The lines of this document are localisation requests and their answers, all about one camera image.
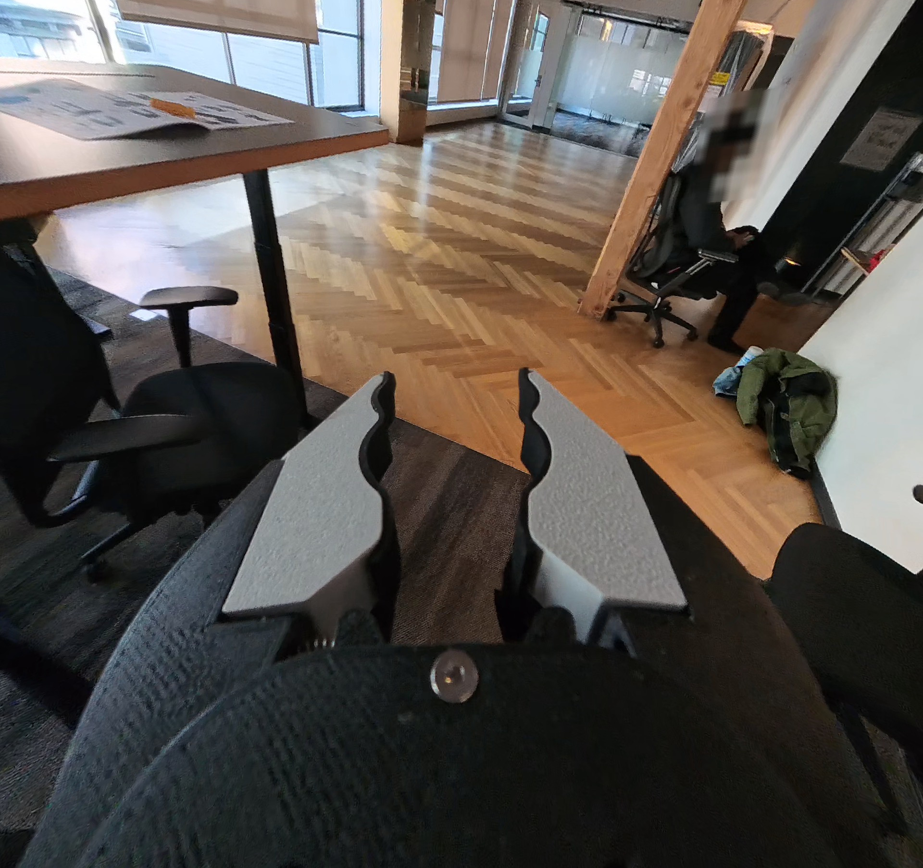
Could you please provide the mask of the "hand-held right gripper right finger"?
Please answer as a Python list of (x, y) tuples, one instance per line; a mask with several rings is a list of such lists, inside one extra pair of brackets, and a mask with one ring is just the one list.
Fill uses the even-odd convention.
[(629, 456), (537, 371), (518, 373), (521, 459), (529, 473), (496, 592), (503, 639), (525, 639), (561, 608), (582, 644), (623, 609), (688, 612), (688, 601)]

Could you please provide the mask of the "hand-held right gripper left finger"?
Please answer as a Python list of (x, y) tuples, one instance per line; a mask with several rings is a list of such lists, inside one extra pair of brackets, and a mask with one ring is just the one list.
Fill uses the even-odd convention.
[(396, 524), (382, 479), (396, 380), (373, 376), (283, 459), (222, 608), (227, 619), (299, 615), (317, 638), (371, 612), (390, 637), (399, 591)]

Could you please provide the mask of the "dark wood-edged desk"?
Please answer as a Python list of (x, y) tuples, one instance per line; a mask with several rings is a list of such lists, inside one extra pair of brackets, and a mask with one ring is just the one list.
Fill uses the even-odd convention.
[(303, 428), (316, 424), (308, 412), (304, 377), (273, 209), (271, 169), (386, 146), (385, 126), (367, 117), (280, 99), (258, 91), (160, 65), (50, 62), (4, 58), (2, 88), (45, 85), (56, 78), (119, 92), (196, 92), (281, 117), (283, 124), (176, 136), (102, 138), (85, 141), (44, 124), (2, 114), (2, 221), (51, 214), (195, 182), (240, 175), (268, 313), (275, 363), (296, 390)]

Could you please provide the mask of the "black office chair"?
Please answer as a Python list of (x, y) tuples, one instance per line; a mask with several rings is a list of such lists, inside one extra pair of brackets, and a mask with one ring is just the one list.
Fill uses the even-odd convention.
[(138, 384), (121, 402), (98, 340), (66, 302), (28, 239), (2, 240), (1, 469), (35, 528), (91, 508), (125, 524), (78, 560), (92, 582), (103, 555), (164, 516), (204, 526), (308, 421), (304, 389), (265, 362), (191, 362), (191, 310), (237, 303), (220, 287), (156, 289), (143, 306), (166, 312), (178, 369)]

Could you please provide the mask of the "light blue cloth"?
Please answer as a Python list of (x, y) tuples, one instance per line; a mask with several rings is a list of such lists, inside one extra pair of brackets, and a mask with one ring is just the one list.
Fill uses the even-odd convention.
[(749, 347), (736, 361), (736, 363), (721, 372), (712, 383), (712, 392), (716, 397), (736, 400), (737, 391), (741, 382), (744, 367), (751, 363), (764, 350), (761, 347)]

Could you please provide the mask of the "green cloth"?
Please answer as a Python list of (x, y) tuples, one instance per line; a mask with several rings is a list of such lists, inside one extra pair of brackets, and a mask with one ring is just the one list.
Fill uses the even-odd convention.
[(760, 426), (779, 470), (802, 481), (837, 414), (836, 377), (801, 354), (771, 347), (741, 370), (736, 410), (745, 426)]

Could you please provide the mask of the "grey mesh office chair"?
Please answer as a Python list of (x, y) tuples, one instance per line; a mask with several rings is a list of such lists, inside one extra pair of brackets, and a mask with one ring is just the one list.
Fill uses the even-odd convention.
[(694, 276), (717, 264), (735, 265), (734, 251), (712, 250), (688, 243), (680, 218), (680, 203), (686, 193), (687, 168), (670, 172), (661, 189), (644, 233), (622, 280), (606, 304), (604, 320), (613, 322), (622, 313), (640, 313), (652, 328), (652, 346), (664, 345), (663, 324), (683, 329), (686, 340), (698, 339), (698, 330), (673, 310), (672, 298), (700, 300), (712, 292), (688, 289)]

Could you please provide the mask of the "metal rack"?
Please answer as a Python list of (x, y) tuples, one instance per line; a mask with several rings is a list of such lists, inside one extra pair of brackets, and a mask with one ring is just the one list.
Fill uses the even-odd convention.
[(801, 293), (826, 303), (848, 298), (921, 216), (922, 154), (916, 152), (811, 274)]

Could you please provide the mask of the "printed paper sheet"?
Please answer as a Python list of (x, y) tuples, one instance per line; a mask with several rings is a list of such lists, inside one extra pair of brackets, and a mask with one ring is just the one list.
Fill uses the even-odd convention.
[(3, 87), (1, 113), (83, 141), (142, 136), (174, 126), (219, 132), (292, 122), (198, 92), (113, 91), (66, 78)]

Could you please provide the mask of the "glass door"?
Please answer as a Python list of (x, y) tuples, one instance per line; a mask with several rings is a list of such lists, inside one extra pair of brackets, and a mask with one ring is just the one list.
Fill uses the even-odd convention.
[(561, 0), (520, 0), (513, 21), (499, 118), (548, 135), (556, 110), (556, 81), (571, 22)]

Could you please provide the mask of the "window with beige blind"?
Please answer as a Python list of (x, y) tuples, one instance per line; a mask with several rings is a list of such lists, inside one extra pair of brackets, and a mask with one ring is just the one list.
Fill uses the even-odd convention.
[(436, 0), (429, 105), (499, 98), (517, 0)]
[(1, 0), (2, 58), (158, 65), (375, 115), (376, 0)]

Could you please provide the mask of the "wooden support post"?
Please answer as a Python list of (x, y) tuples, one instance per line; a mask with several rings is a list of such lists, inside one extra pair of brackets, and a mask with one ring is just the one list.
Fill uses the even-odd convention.
[(748, 0), (702, 0), (578, 313), (601, 319)]

